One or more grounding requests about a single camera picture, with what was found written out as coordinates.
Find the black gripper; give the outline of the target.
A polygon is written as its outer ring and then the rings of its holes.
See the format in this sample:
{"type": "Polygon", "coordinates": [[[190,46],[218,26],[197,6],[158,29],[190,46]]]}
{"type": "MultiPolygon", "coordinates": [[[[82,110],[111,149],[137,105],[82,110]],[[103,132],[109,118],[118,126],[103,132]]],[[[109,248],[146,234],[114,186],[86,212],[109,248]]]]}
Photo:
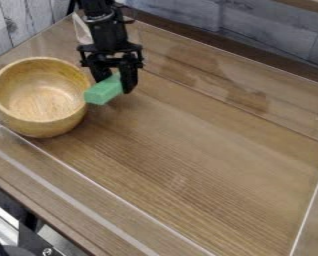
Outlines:
{"type": "Polygon", "coordinates": [[[122,13],[90,13],[83,16],[83,24],[93,42],[78,46],[82,66],[90,67],[97,82],[111,77],[110,68],[120,68],[124,93],[130,94],[138,85],[138,68],[144,67],[144,47],[129,41],[129,21],[122,13]]]}

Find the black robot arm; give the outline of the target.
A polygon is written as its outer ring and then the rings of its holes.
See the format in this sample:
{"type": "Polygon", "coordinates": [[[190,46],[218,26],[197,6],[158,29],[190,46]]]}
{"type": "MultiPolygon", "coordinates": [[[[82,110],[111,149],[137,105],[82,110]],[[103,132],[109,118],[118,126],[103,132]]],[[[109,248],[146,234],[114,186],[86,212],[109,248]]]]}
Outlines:
{"type": "Polygon", "coordinates": [[[113,77],[113,68],[121,74],[122,92],[129,94],[138,85],[138,70],[145,67],[144,46],[129,41],[125,6],[115,0],[77,0],[83,9],[83,24],[89,27],[93,42],[79,44],[81,65],[91,71],[97,82],[113,77]]]}

